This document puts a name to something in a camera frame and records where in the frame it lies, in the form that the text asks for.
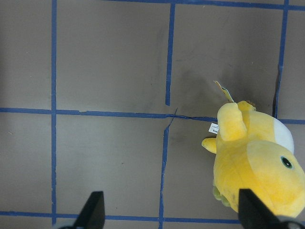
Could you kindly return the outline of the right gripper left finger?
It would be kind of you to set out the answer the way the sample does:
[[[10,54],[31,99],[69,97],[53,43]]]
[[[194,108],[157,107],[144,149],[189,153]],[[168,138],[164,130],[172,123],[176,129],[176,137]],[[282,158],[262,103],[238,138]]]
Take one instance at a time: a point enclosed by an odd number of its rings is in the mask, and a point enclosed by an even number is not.
[[[103,191],[90,194],[72,229],[102,229],[105,224],[105,205]]]

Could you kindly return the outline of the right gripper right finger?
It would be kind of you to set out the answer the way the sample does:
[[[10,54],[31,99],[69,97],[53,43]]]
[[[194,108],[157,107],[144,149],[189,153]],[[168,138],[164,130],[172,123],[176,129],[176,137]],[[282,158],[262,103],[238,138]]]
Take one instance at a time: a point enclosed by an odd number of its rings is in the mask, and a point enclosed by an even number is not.
[[[244,229],[303,229],[295,218],[276,216],[250,189],[239,190],[238,219]]]

